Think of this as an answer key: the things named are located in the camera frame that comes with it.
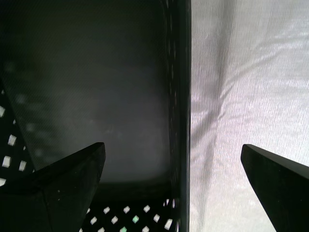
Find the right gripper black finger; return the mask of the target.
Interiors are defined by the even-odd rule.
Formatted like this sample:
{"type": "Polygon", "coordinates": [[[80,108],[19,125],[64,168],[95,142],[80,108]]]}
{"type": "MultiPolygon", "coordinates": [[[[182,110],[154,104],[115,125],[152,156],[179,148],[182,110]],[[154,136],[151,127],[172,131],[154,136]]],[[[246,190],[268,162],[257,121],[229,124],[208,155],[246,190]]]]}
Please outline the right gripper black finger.
{"type": "Polygon", "coordinates": [[[244,144],[241,163],[278,232],[309,230],[309,168],[257,146],[244,144]]]}
{"type": "Polygon", "coordinates": [[[99,185],[106,158],[94,143],[0,188],[2,232],[77,232],[99,185]]]}

